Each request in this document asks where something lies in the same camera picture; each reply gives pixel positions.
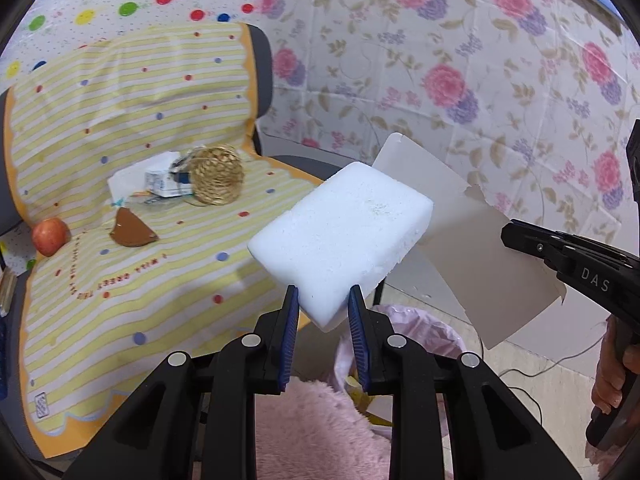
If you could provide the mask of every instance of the woven basket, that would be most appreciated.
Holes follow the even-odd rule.
[[[202,148],[187,165],[193,195],[200,202],[225,205],[240,196],[244,171],[238,152],[220,144]]]

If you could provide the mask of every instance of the human hand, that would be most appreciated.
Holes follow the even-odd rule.
[[[616,358],[616,318],[609,316],[607,331],[600,345],[596,381],[591,391],[591,400],[603,413],[610,413],[611,408],[617,408],[622,401],[625,367],[640,374],[640,346],[628,346],[621,364]]]

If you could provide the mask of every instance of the crumpled plastic bag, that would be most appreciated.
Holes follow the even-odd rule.
[[[425,310],[399,304],[375,305],[372,310],[386,314],[396,333],[413,339],[433,354],[455,359],[466,352],[465,343],[458,333]],[[347,391],[347,378],[353,367],[351,332],[347,331],[342,334],[335,351],[334,370],[328,378],[329,385],[336,391]],[[449,434],[449,428],[444,400],[440,394],[438,394],[438,412],[440,413],[440,432],[444,437]],[[390,428],[372,424],[372,430],[391,438]]]

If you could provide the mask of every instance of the melamine sponge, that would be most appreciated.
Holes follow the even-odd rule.
[[[360,162],[352,162],[265,226],[250,253],[321,330],[347,316],[353,285],[366,298],[424,234],[433,202]]]

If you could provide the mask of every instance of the red apple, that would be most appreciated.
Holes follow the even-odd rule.
[[[69,241],[69,227],[60,218],[47,218],[31,232],[31,240],[43,256],[53,256]]]

